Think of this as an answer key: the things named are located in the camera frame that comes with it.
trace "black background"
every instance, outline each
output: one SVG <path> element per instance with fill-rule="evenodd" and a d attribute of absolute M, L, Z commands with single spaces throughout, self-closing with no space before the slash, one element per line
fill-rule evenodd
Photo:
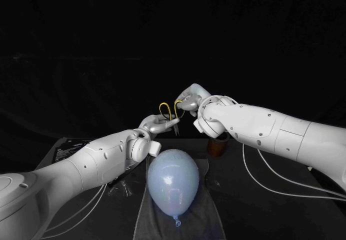
<path fill-rule="evenodd" d="M 62 137 L 137 128 L 191 83 L 346 126 L 344 1 L 33 0 L 0 13 L 2 172 L 33 170 Z M 206 138 L 193 120 L 180 137 Z"/>

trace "screw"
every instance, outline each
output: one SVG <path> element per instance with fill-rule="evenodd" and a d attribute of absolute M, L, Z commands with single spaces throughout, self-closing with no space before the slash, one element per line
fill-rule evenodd
<path fill-rule="evenodd" d="M 18 186 L 20 186 L 23 189 L 26 189 L 26 188 L 28 187 L 27 184 L 24 184 L 24 183 L 20 183 Z"/>

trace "gray cloth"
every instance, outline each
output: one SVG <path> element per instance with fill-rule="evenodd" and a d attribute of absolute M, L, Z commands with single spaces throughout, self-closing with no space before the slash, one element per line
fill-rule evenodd
<path fill-rule="evenodd" d="M 154 157 L 147 158 L 145 174 Z M 225 240 L 222 221 L 212 196 L 204 186 L 209 170 L 207 159 L 193 159 L 199 171 L 199 186 L 194 199 L 186 212 L 178 216 L 181 225 L 157 207 L 145 186 L 132 240 Z"/>

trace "yellow scissors handle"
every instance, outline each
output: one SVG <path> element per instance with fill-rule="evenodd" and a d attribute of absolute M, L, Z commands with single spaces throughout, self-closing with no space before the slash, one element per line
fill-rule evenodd
<path fill-rule="evenodd" d="M 178 119 L 183 117 L 184 112 L 186 112 L 186 111 L 183 110 L 181 116 L 178 117 L 178 115 L 177 115 L 177 103 L 181 103 L 181 102 L 183 102 L 181 100 L 177 100 L 177 101 L 174 102 L 174 116 L 175 116 Z M 163 114 L 163 112 L 161 112 L 161 106 L 163 106 L 163 105 L 167 107 L 168 117 L 165 117 L 164 114 Z M 160 104 L 158 110 L 160 110 L 160 114 L 163 115 L 163 117 L 164 117 L 167 120 L 171 121 L 171 109 L 170 109 L 170 106 L 168 106 L 168 104 L 167 104 L 165 102 L 163 102 L 163 103 Z"/>

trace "scissors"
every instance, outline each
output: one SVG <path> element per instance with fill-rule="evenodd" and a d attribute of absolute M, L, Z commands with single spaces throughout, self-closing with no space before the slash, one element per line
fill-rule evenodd
<path fill-rule="evenodd" d="M 183 117 L 184 112 L 186 112 L 186 111 L 183 110 L 181 116 L 178 117 L 178 115 L 177 115 L 177 103 L 181 103 L 181 102 L 183 102 L 181 100 L 177 100 L 177 101 L 174 102 L 174 117 L 178 118 L 178 119 Z M 164 115 L 163 112 L 161 112 L 161 106 L 163 106 L 163 105 L 167 107 L 168 117 L 165 117 L 165 115 Z M 170 106 L 168 106 L 168 104 L 167 104 L 165 102 L 163 102 L 163 103 L 160 104 L 158 110 L 160 110 L 160 114 L 163 115 L 163 117 L 164 117 L 167 120 L 171 121 L 171 109 L 170 109 Z M 173 128 L 174 128 L 174 135 L 178 135 L 178 125 L 174 124 L 174 125 L 173 125 Z"/>

